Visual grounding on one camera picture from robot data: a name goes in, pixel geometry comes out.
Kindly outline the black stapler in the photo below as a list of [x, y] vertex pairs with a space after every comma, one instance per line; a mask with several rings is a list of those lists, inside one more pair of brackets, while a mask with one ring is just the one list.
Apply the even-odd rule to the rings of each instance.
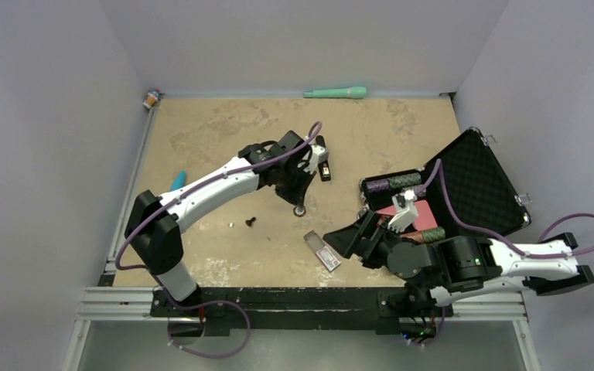
[[329, 182], [332, 180], [331, 172], [329, 169], [329, 152], [328, 148], [326, 147], [325, 138], [322, 135], [318, 135], [316, 137], [316, 144], [321, 147], [324, 152], [319, 156], [319, 176], [322, 182]]

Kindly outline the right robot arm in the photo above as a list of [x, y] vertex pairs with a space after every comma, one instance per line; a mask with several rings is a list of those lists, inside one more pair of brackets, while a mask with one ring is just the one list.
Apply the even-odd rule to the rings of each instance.
[[549, 247], [555, 253], [553, 258], [534, 259], [494, 238], [457, 236], [419, 243], [394, 232], [387, 220], [369, 211], [323, 239], [342, 257], [357, 256], [364, 267], [384, 267], [402, 279], [404, 291], [382, 295], [379, 304], [415, 315], [482, 294], [532, 290], [549, 296], [594, 284], [590, 267], [572, 256], [575, 240], [569, 233], [533, 244], [534, 250]]

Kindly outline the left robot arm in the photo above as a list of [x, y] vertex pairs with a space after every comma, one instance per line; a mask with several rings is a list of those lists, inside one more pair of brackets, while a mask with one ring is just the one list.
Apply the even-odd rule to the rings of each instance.
[[180, 189], [159, 196], [147, 190], [135, 198], [123, 245], [166, 289], [179, 315], [192, 315], [200, 305], [199, 285], [183, 263], [183, 233], [225, 203], [264, 187], [304, 216], [306, 191], [328, 158], [316, 137], [314, 131], [308, 138], [288, 131], [279, 141], [245, 146], [218, 170]]

